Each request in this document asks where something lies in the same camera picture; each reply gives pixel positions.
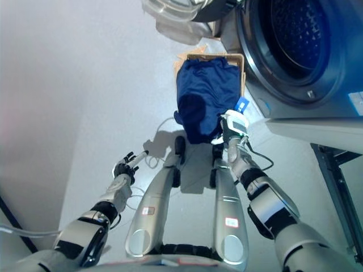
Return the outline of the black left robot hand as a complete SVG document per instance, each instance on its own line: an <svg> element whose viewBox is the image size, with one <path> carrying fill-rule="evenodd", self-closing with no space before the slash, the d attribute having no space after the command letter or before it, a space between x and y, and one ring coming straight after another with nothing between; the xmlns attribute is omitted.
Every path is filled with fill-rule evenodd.
<svg viewBox="0 0 363 272"><path fill-rule="evenodd" d="M117 176L124 173L133 176L134 173L138 170L139 163L144 160L148 154L148 150L144 150L138 155L135 155L134 152L128 153L114 166L112 170L113 177L116 178Z"/></svg>

